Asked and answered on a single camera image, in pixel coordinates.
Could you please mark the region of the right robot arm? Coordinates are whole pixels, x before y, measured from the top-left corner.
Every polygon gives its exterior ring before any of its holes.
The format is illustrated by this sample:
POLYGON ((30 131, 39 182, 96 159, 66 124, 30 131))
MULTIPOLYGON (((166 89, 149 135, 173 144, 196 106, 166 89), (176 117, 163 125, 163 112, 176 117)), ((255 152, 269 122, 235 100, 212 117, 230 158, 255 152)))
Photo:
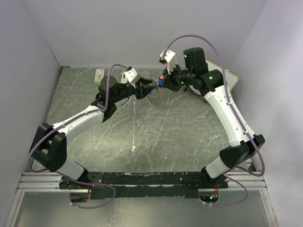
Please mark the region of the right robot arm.
POLYGON ((265 143, 263 135, 257 135, 248 126, 235 105, 229 88, 224 86, 223 74, 209 70, 204 50, 195 47, 183 51, 186 68, 177 64, 176 54, 165 49, 160 54, 160 62, 167 64, 159 78, 162 87, 177 92, 182 86, 202 96, 214 109, 221 121, 230 145, 220 151, 219 157, 203 168, 201 184, 211 188, 217 177, 254 157, 257 149, 265 143))

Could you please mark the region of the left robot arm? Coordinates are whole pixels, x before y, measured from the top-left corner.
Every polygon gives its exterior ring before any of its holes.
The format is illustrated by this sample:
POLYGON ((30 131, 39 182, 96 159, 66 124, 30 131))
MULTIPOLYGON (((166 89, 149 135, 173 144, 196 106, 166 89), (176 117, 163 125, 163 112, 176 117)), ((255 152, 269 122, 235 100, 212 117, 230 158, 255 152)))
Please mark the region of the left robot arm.
POLYGON ((95 101, 80 113, 62 122, 41 124, 35 134, 29 155, 50 172, 58 172, 71 179, 78 189, 87 186, 88 171, 67 157, 67 144, 87 129, 105 122, 117 110, 116 103, 135 96, 148 96, 157 83, 151 78, 135 76, 135 80, 118 83, 114 76, 105 76, 98 87, 95 101))

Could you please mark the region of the clear cup of paperclips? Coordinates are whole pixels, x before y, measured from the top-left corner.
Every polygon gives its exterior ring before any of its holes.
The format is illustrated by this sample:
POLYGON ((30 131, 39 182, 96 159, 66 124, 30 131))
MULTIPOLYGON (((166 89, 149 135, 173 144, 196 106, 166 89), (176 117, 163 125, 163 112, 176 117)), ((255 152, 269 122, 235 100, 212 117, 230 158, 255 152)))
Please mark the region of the clear cup of paperclips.
POLYGON ((148 71, 142 71, 142 72, 140 73, 140 75, 141 75, 141 77, 144 78, 144 79, 150 79, 150 78, 151 78, 151 74, 150 74, 150 72, 148 72, 148 71))

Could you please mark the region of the white stapler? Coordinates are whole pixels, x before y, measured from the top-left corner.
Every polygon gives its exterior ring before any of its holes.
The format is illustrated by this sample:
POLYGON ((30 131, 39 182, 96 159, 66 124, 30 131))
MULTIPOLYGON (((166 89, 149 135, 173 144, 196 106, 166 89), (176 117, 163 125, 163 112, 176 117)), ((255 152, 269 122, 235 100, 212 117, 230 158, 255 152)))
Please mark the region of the white stapler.
POLYGON ((128 82, 127 76, 126 76, 125 72, 123 72, 121 75, 120 83, 125 84, 127 82, 128 82))

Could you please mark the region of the green white staple box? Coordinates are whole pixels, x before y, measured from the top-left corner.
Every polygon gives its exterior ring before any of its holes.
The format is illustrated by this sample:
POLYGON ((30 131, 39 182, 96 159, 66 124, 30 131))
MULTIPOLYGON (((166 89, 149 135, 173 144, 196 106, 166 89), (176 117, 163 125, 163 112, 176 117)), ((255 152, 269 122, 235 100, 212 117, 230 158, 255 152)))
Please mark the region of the green white staple box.
POLYGON ((100 83, 101 80, 103 79, 105 74, 105 70, 104 69, 96 69, 95 71, 95 77, 94 77, 94 82, 95 83, 100 83))

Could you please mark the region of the yellow framed whiteboard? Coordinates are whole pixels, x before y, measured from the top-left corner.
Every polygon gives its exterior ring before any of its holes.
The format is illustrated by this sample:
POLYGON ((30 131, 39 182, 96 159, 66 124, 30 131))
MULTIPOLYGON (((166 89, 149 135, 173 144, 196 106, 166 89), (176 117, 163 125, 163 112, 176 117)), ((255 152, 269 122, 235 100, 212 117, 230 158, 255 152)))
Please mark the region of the yellow framed whiteboard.
MULTIPOLYGON (((208 69, 211 70, 219 70, 220 72, 222 72, 222 68, 221 66, 206 60, 206 63, 208 64, 208 69)), ((237 83, 239 82, 239 77, 235 74, 233 74, 232 72, 230 72, 229 70, 224 70, 225 71, 225 77, 226 77, 226 82, 227 82, 227 86, 229 88, 230 91, 232 91, 235 86, 237 85, 237 83)))

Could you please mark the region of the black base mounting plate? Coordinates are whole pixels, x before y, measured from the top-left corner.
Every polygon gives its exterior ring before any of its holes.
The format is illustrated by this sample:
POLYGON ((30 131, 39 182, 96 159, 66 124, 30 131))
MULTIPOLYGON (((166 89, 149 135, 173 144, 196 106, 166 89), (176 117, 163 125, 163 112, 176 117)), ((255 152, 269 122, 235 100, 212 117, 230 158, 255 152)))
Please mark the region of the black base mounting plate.
POLYGON ((60 189, 87 190, 91 199, 99 200, 111 198, 113 190, 99 186, 100 183, 114 187, 117 198, 139 197, 174 197, 180 196, 189 199, 199 197, 199 190, 214 190, 215 186, 221 189, 228 188, 224 175, 211 180, 202 172, 149 172, 149 173, 123 173, 123 172, 89 172, 86 180, 92 186, 72 182, 62 177, 60 189))

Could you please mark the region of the aluminium rail frame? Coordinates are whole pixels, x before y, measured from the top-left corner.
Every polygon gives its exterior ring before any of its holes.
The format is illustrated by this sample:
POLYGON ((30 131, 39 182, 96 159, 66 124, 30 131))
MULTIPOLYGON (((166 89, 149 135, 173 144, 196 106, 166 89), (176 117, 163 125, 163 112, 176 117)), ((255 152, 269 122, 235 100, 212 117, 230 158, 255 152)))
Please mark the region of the aluminium rail frame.
POLYGON ((10 227, 274 227, 266 183, 246 172, 23 173, 10 227))

